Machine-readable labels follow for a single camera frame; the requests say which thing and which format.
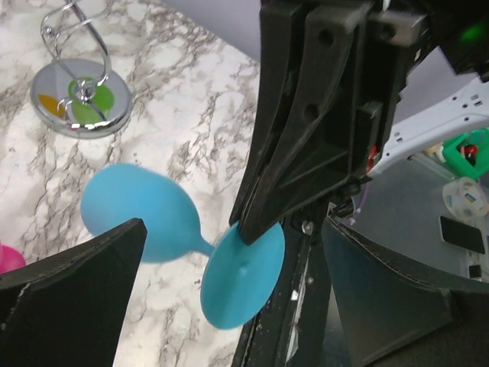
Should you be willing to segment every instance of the wine glass stem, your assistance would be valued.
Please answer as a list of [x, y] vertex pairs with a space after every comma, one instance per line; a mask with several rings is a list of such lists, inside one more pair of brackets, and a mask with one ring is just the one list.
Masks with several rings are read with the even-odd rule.
[[205, 239], [202, 239], [199, 249], [197, 251], [210, 258], [210, 256], [214, 252], [214, 246], [208, 243]]

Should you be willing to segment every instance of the orange sticker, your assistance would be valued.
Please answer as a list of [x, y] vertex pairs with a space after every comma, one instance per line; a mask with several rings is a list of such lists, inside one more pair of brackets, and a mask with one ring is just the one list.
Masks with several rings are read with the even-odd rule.
[[60, 119], [64, 119], [64, 116], [66, 114], [64, 106], [60, 106], [58, 109], [59, 102], [55, 98], [51, 96], [46, 96], [45, 94], [38, 94], [37, 97], [39, 98], [39, 102], [41, 103], [41, 105], [43, 105], [43, 107], [49, 113], [52, 113]]

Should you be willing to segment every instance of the round metal base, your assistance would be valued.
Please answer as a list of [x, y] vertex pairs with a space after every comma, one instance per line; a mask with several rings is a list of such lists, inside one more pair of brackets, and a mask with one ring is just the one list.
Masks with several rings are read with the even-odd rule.
[[[84, 59], [66, 59], [63, 64], [73, 75], [97, 80], [104, 66]], [[63, 99], [73, 98], [76, 80], [58, 62], [50, 63], [36, 74], [31, 85], [31, 101], [40, 119], [55, 132], [72, 138], [96, 139], [113, 134], [129, 120], [131, 92], [114, 71], [96, 87], [91, 107], [74, 99], [66, 106]]]

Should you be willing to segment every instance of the red part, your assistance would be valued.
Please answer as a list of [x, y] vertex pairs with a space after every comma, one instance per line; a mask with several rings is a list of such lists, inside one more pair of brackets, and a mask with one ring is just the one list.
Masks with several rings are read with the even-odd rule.
[[377, 154], [377, 146], [374, 145], [372, 149], [370, 150], [370, 154], [368, 155], [368, 162], [367, 162], [367, 174], [371, 171], [371, 169], [374, 167], [374, 158], [375, 155]]
[[473, 144], [465, 145], [464, 152], [465, 155], [469, 155], [469, 154], [476, 155], [478, 152], [477, 145], [473, 145]]

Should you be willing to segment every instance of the chrome stand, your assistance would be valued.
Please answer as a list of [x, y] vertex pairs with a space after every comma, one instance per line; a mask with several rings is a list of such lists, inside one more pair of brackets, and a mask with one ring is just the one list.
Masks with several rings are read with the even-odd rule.
[[[72, 138], [94, 139], [110, 135], [129, 120], [131, 92], [114, 71], [107, 47], [92, 22], [107, 15], [114, 0], [96, 15], [87, 18], [77, 5], [82, 0], [65, 0], [66, 4], [44, 17], [40, 34], [54, 59], [35, 76], [31, 101], [40, 119], [49, 128]], [[71, 10], [79, 22], [66, 27], [47, 25], [54, 16]], [[85, 28], [98, 44], [103, 64], [85, 59], [63, 59], [60, 37], [69, 37]]]

